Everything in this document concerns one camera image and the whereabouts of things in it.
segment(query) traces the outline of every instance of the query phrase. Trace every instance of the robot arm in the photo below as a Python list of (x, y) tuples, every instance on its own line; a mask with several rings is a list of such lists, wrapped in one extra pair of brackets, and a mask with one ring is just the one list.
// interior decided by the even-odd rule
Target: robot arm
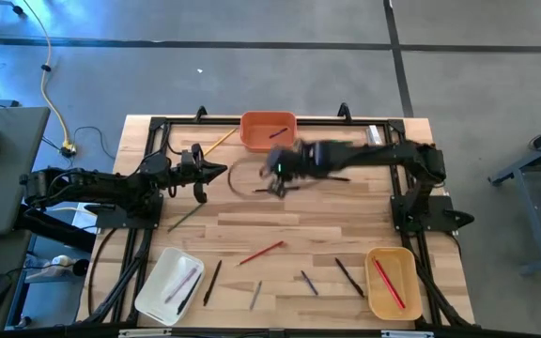
[(128, 217), (138, 217), (151, 211), (151, 198), (158, 189), (168, 189), (174, 197), (177, 186), (193, 184), (195, 199), (206, 203), (203, 184), (209, 184), (227, 169), (226, 165), (205, 161), (199, 144), (193, 145), (192, 151), (183, 150), (180, 163), (171, 165), (170, 159), (156, 152), (144, 158), (128, 176), (80, 168), (48, 168), (22, 175), (20, 183), (24, 185), (24, 201), (30, 207), (50, 207), (65, 201), (100, 203), (116, 205)]
[(329, 174), (350, 166), (402, 165), (415, 178), (403, 196), (391, 199), (394, 226), (404, 231), (422, 228), (456, 231), (471, 223), (473, 216), (453, 210), (448, 196), (430, 196), (446, 179), (443, 155), (432, 145), (410, 140), (386, 146), (354, 146), (350, 142), (317, 141), (300, 143), (295, 150), (276, 147), (270, 151), (266, 171), (275, 176), (268, 192), (284, 198), (295, 178), (327, 179)]
[[(443, 155), (430, 145), (404, 141), (387, 146), (353, 146), (350, 142), (301, 143), (295, 151), (274, 148), (266, 170), (282, 185), (294, 178), (323, 179), (350, 166), (402, 165), (420, 182), (433, 187), (446, 179)], [(282, 197), (282, 192), (274, 192)]]

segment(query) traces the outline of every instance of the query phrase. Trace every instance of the pen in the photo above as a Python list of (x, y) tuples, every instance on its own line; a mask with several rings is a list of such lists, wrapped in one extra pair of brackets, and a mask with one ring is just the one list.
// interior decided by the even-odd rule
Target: pen
[(197, 282), (199, 282), (199, 279), (201, 277), (202, 277), (202, 274), (200, 273), (199, 276), (197, 276), (195, 283), (193, 283), (192, 289), (189, 290), (189, 293), (187, 294), (187, 296), (185, 296), (185, 299), (178, 305), (177, 315), (179, 315), (180, 312), (183, 311), (183, 309), (185, 308), (185, 305), (187, 305), (187, 301), (189, 301), (189, 298), (192, 296), (192, 293), (195, 290), (195, 286), (197, 285)]
[(346, 275), (346, 277), (348, 278), (349, 282), (352, 284), (352, 286), (354, 286), (354, 288), (356, 289), (356, 291), (358, 292), (359, 295), (361, 295), (362, 298), (364, 298), (364, 292), (363, 290), (360, 288), (360, 286), (358, 284), (356, 284), (356, 282), (354, 282), (354, 280), (352, 279), (352, 277), (349, 275), (348, 271), (346, 270), (346, 267), (344, 267), (344, 265), (342, 264), (342, 262), (339, 261), (339, 259), (335, 258), (335, 263), (337, 263), (337, 265), (339, 266), (339, 268), (344, 271), (344, 274)]
[(315, 296), (318, 296), (318, 291), (315, 289), (315, 286), (312, 285), (312, 281), (310, 281), (310, 278), (306, 276), (303, 270), (300, 270), (300, 272), (301, 272), (301, 275), (304, 276), (304, 280), (308, 283), (308, 286), (310, 286), (310, 288), (312, 289), (312, 292), (315, 293)]
[(250, 311), (254, 309), (255, 300), (258, 299), (258, 294), (260, 293), (260, 286), (262, 286), (262, 281), (258, 282), (258, 287), (255, 289), (254, 296), (252, 297), (252, 302), (250, 303)]
[(216, 282), (216, 276), (218, 276), (218, 271), (221, 269), (222, 264), (223, 264), (223, 260), (221, 259), (220, 261), (218, 261), (218, 264), (216, 265), (216, 270), (214, 270), (214, 274), (212, 275), (212, 282), (210, 282), (208, 291), (206, 291), (206, 296), (204, 296), (204, 306), (208, 304), (210, 294), (212, 293), (212, 288), (214, 288), (214, 283)]

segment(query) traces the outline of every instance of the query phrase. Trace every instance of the gray floor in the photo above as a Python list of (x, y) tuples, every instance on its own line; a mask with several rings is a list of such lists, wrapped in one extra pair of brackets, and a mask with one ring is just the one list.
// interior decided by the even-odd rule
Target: gray floor
[[(389, 42), (379, 0), (31, 1), (54, 37), (213, 41)], [(539, 0), (393, 0), (404, 43), (541, 45)], [(0, 36), (40, 36), (32, 17), (0, 8)], [(0, 46), (0, 98), (43, 105), (43, 47)], [(541, 333), (541, 273), (520, 277), (538, 251), (512, 182), (486, 177), (541, 133), (541, 54), (404, 53), (414, 115), (429, 117), (444, 150), (447, 188), (476, 217), (461, 231), (477, 322)], [(54, 48), (53, 101), (72, 130), (103, 129), (116, 151), (126, 114), (291, 110), (402, 116), (391, 52), (234, 49)], [(46, 135), (62, 140), (52, 118)], [(111, 170), (98, 135), (79, 137), (75, 165)], [(68, 165), (43, 146), (36, 167)], [(541, 210), (541, 183), (532, 180)], [(58, 292), (80, 292), (79, 290)], [(39, 309), (27, 302), (26, 312)], [(59, 304), (62, 309), (66, 304)], [(54, 309), (47, 309), (56, 314)], [(43, 319), (70, 322), (71, 317)]]

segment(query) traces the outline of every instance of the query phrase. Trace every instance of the wooden table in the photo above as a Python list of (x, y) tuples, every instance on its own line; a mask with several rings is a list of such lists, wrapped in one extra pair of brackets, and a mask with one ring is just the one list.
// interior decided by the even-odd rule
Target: wooden table
[[(116, 157), (115, 172), (129, 174), (143, 158), (149, 115), (128, 115)], [(405, 119), (407, 137), (431, 143), (431, 129), (425, 118)], [(173, 149), (200, 143), (204, 149), (230, 131), (232, 126), (173, 125)], [(365, 143), (363, 127), (300, 127), (305, 140), (336, 139)], [(170, 155), (173, 163), (178, 156)], [(251, 154), (243, 147), (238, 132), (207, 155), (207, 160), (237, 166), (232, 177), (240, 192), (265, 188), (257, 170), (264, 155)], [(363, 261), (374, 247), (401, 246), (394, 231), (389, 199), (392, 186), (388, 167), (348, 168), (339, 174), (350, 183), (326, 181), (291, 192), (281, 201), (269, 195), (243, 200), (233, 194), (227, 174), (206, 187), (209, 201), (171, 233), (169, 226), (196, 205), (191, 187), (178, 188), (177, 197), (166, 196), (160, 227), (154, 232), (147, 271), (161, 252), (176, 247), (206, 264), (206, 278), (180, 327), (307, 328), (307, 329), (406, 329), (411, 322), (383, 321), (373, 315), (344, 274), (335, 265), (339, 257), (350, 274), (365, 289)], [(101, 303), (118, 278), (127, 231), (118, 230), (102, 250), (94, 276), (94, 306)], [(465, 276), (456, 244), (441, 233), (427, 233), (430, 261), (436, 284), (468, 321), (473, 321)], [(98, 236), (96, 248), (103, 235)], [(284, 240), (286, 246), (240, 267), (235, 265), (254, 252)], [(208, 303), (203, 298), (219, 259), (223, 267)], [(314, 282), (319, 297), (311, 294), (302, 280), (304, 270)], [(253, 311), (250, 301), (258, 281), (262, 289)], [(128, 287), (123, 317), (131, 306), (133, 285)], [(425, 289), (421, 284), (425, 317), (429, 318)], [(78, 319), (86, 317), (86, 285)], [(139, 326), (160, 326), (145, 315)]]

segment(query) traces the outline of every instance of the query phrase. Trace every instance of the desk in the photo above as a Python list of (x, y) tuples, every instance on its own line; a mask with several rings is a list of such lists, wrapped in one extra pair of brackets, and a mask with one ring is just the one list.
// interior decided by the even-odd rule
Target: desk
[[(48, 116), (47, 108), (0, 108), (0, 273), (20, 268), (24, 263), (30, 231), (12, 231), (22, 202), (18, 178), (33, 167)], [(11, 276), (13, 286), (0, 309), (0, 330), (9, 322), (10, 307), (17, 305), (16, 283), (23, 281), (20, 272)]]
[[(115, 172), (129, 174), (143, 158), (148, 115), (129, 115), (120, 140)], [(410, 139), (431, 143), (427, 119), (405, 119)], [(234, 126), (173, 125), (171, 145), (182, 149), (200, 143), (213, 145)], [(306, 140), (337, 139), (365, 143), (364, 127), (299, 127)], [(173, 163), (178, 157), (169, 155)], [(242, 158), (259, 158), (241, 145), (238, 132), (207, 155), (212, 162), (232, 164)], [(237, 167), (236, 189), (248, 192), (264, 188), (257, 176), (259, 162)], [(387, 322), (376, 318), (366, 300), (360, 299), (333, 258), (339, 257), (352, 277), (364, 285), (363, 260), (373, 247), (400, 246), (394, 231), (389, 199), (392, 193), (388, 167), (348, 168), (339, 174), (350, 183), (325, 181), (281, 201), (261, 196), (244, 201), (228, 188), (226, 173), (206, 187), (209, 201), (170, 234), (166, 230), (196, 206), (191, 188), (178, 188), (177, 197), (166, 196), (160, 227), (154, 231), (147, 271), (166, 247), (177, 247), (206, 265), (206, 278), (180, 327), (229, 328), (316, 328), (316, 329), (406, 329), (411, 322)], [(117, 280), (127, 231), (118, 230), (102, 250), (94, 275), (93, 295), (97, 306)], [(103, 235), (96, 240), (99, 247)], [(284, 240), (286, 246), (273, 250), (241, 267), (234, 267), (250, 254)], [(468, 321), (473, 321), (467, 286), (455, 243), (444, 234), (427, 233), (434, 278), (446, 298)], [(203, 298), (219, 259), (219, 273), (207, 307)], [(315, 298), (301, 279), (306, 271), (321, 296)], [(250, 301), (259, 280), (263, 281), (253, 311)], [(133, 285), (129, 284), (123, 317), (131, 306)], [(87, 317), (86, 286), (77, 319)], [(429, 318), (428, 307), (425, 316)], [(160, 326), (145, 315), (139, 326)]]

